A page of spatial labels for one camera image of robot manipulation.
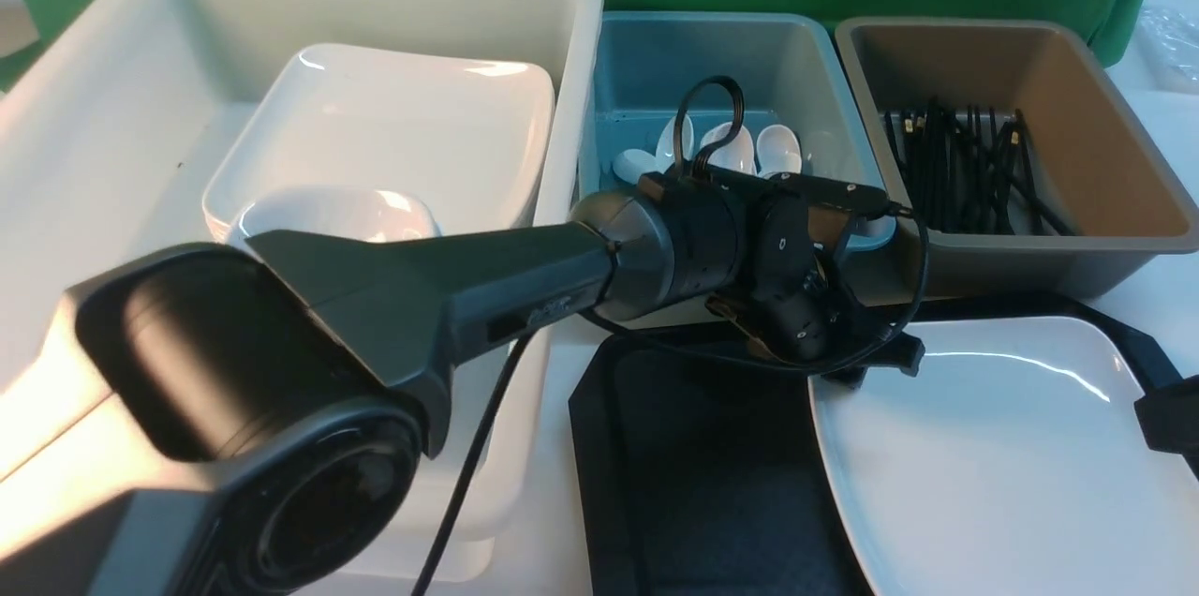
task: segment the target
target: black tray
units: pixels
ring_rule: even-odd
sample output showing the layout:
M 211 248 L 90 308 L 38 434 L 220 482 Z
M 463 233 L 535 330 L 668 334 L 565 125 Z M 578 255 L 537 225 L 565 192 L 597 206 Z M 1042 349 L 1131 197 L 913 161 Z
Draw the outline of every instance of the black tray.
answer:
M 1151 337 L 1054 294 L 929 302 L 917 321 L 1028 315 L 1095 324 L 1146 391 L 1181 380 Z M 745 355 L 729 324 L 643 332 Z M 609 338 L 570 410 L 595 596 L 872 594 L 829 488 L 806 379 Z M 1199 476 L 1199 458 L 1187 463 Z

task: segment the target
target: plastic bag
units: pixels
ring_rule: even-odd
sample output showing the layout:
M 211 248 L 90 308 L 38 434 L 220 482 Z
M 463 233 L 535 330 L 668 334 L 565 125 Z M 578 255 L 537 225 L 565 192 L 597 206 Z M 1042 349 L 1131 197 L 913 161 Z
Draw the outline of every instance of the plastic bag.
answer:
M 1199 23 L 1173 7 L 1143 7 L 1138 36 L 1157 85 L 1199 94 Z

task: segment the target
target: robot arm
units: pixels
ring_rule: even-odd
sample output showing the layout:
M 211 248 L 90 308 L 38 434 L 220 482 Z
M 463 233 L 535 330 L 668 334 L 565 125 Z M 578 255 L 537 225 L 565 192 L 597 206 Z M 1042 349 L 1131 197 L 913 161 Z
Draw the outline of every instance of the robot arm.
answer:
M 0 592 L 300 589 L 361 552 L 440 452 L 454 366 L 578 311 L 715 294 L 771 356 L 818 360 L 844 323 L 824 311 L 813 204 L 888 206 L 814 177 L 650 174 L 564 225 L 396 245 L 276 231 L 249 241 L 258 259 L 173 247 L 68 289 L 0 401 Z

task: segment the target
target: table surface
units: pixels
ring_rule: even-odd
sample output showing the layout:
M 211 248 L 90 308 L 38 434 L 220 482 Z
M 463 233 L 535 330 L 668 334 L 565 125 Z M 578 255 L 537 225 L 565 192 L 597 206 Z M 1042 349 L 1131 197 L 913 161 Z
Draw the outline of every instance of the table surface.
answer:
M 1173 6 L 1199 19 L 1199 0 L 1146 0 L 1153 6 Z M 1109 70 L 1158 148 L 1199 199 L 1199 94 L 1158 92 L 1138 42 L 1117 66 Z M 863 258 L 852 266 L 858 294 L 870 301 L 902 299 L 896 272 L 884 253 Z M 1153 259 L 1111 293 L 1091 305 L 1157 339 L 1183 377 L 1199 371 L 1199 254 L 1162 255 Z M 652 324 L 680 324 L 703 318 L 694 305 L 664 311 L 647 318 Z M 556 324 L 546 379 L 541 426 L 519 507 L 506 531 L 498 536 L 492 566 L 476 580 L 436 584 L 436 596 L 472 594 L 562 596 L 590 594 L 583 511 L 571 441 L 567 399 L 586 369 L 601 332 L 582 319 Z M 301 594 L 303 596 L 394 596 L 406 594 L 410 583 L 364 576 L 336 574 Z

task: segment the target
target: white ceramic bowl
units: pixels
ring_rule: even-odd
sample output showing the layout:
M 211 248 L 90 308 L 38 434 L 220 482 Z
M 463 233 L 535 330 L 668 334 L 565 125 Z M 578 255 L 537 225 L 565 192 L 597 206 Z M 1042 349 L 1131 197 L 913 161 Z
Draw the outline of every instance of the white ceramic bowl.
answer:
M 212 236 L 282 187 L 405 191 L 446 234 L 510 229 L 536 195 L 554 86 L 535 64 L 320 44 L 291 59 L 204 192 Z

